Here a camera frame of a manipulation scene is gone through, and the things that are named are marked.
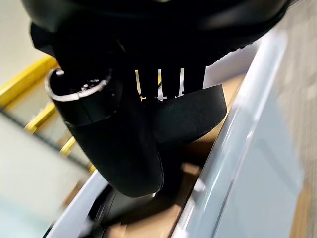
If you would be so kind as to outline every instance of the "brown cardboard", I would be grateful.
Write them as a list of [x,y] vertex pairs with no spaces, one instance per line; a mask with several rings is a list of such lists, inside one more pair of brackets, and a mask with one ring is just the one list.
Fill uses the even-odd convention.
[[308,188],[307,184],[305,184],[297,201],[297,207],[293,219],[293,226],[290,238],[307,237],[307,228],[311,211],[311,205],[311,190]]
[[[227,111],[231,109],[232,103],[237,95],[244,76],[239,76],[223,84]],[[216,140],[224,120],[212,131],[202,138],[189,144],[184,148],[187,156],[195,159],[203,158],[206,160],[211,147]],[[195,185],[200,169],[197,166],[184,164],[183,171],[187,176],[182,179],[181,189],[177,195],[175,205],[170,208],[134,222],[128,225],[116,224],[112,226],[106,234],[107,238],[168,238],[171,236],[174,227],[181,215],[188,197]]]

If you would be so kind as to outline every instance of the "gray floor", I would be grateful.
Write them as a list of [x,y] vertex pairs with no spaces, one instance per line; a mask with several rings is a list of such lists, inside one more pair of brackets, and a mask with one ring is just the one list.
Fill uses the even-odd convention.
[[312,192],[308,238],[317,237],[317,1],[291,7],[277,26],[288,33],[288,47],[276,80],[279,102]]

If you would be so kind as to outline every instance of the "white surface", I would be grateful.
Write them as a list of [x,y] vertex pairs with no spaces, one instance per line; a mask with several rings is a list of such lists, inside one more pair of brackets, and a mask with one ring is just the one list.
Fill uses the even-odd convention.
[[289,238],[303,171],[276,102],[272,92],[228,195],[215,238]]
[[[244,69],[244,72],[248,72],[200,175],[205,189],[201,192],[192,192],[191,197],[194,203],[186,204],[186,210],[191,212],[189,214],[183,213],[179,220],[179,229],[182,228],[185,231],[183,234],[187,234],[188,237],[232,237],[232,234],[228,236],[230,231],[226,232],[231,227],[235,228],[234,236],[238,238],[279,238],[279,235],[282,237],[289,235],[296,199],[303,183],[303,170],[297,161],[289,135],[284,131],[286,128],[280,125],[281,122],[277,126],[268,120],[269,117],[272,117],[272,119],[283,121],[280,115],[276,114],[277,110],[268,110],[267,114],[263,114],[285,46],[285,34],[274,31],[267,33],[257,46],[256,55],[250,68]],[[243,72],[242,68],[236,67],[236,64],[241,65],[239,54],[243,51],[244,49],[229,54],[218,61],[218,66],[220,64],[221,67],[207,68],[210,72],[206,72],[206,75],[213,76],[213,78],[210,78],[210,85],[223,82],[226,78]],[[264,123],[258,124],[259,120],[264,120]],[[271,132],[272,137],[275,138],[271,139],[271,142],[267,142],[265,156],[259,152],[248,158],[248,153],[251,153],[249,149],[252,148],[250,145],[254,143],[253,140],[258,139],[254,137],[258,125],[258,128],[262,129],[258,129],[258,137],[266,136],[265,138],[268,141],[267,133]],[[267,154],[272,148],[277,159],[270,158],[270,155]],[[250,162],[251,165],[244,164],[245,160]],[[274,169],[266,165],[272,161],[275,162]],[[260,175],[254,174],[252,171],[246,172],[244,170],[251,166],[256,167],[256,169],[253,168],[255,171],[268,174],[267,178],[259,177]],[[243,176],[246,176],[250,183],[246,183],[247,179],[244,179],[239,186],[239,178],[241,179]],[[272,178],[277,179],[276,187],[270,187]],[[253,179],[258,182],[259,187],[257,189],[262,189],[259,193],[265,194],[265,196],[254,195],[254,199],[250,202],[248,199],[251,196],[250,193],[257,187],[253,183]],[[237,199],[230,199],[230,193],[233,193],[232,189],[235,189],[236,193],[239,194],[239,196],[236,196]],[[271,199],[272,192],[276,193],[275,199]],[[249,210],[248,206],[258,211],[262,211],[261,208],[266,210],[259,213],[259,217],[257,217],[247,212]],[[240,211],[246,210],[244,216],[240,216],[241,213],[236,213],[237,211],[233,210],[236,207],[239,207]],[[280,212],[279,216],[269,216],[272,215],[270,211],[274,209],[276,209],[276,212]],[[228,220],[222,219],[224,211],[231,216],[235,215],[234,222],[236,226],[233,224],[233,220],[229,219],[230,217]],[[263,227],[263,229],[274,230],[276,228],[274,221],[281,224],[279,230],[274,231],[275,236],[261,230],[261,224],[268,219],[270,221],[265,224],[266,227]],[[222,233],[215,234],[219,227],[223,228]]]
[[0,86],[44,55],[33,47],[29,28],[21,0],[0,1]]

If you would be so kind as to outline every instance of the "black cylindrical component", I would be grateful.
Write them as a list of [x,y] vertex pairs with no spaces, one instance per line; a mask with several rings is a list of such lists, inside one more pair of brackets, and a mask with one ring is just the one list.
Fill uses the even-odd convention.
[[98,171],[121,193],[138,197],[158,192],[164,175],[134,71],[122,71],[79,89],[64,88],[69,79],[53,71],[46,90]]

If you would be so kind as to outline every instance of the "white wall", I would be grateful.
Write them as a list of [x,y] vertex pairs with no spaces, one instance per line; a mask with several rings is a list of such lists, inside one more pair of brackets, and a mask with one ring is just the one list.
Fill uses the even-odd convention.
[[50,224],[89,174],[0,114],[0,198]]
[[0,0],[0,86],[38,60],[21,0]]

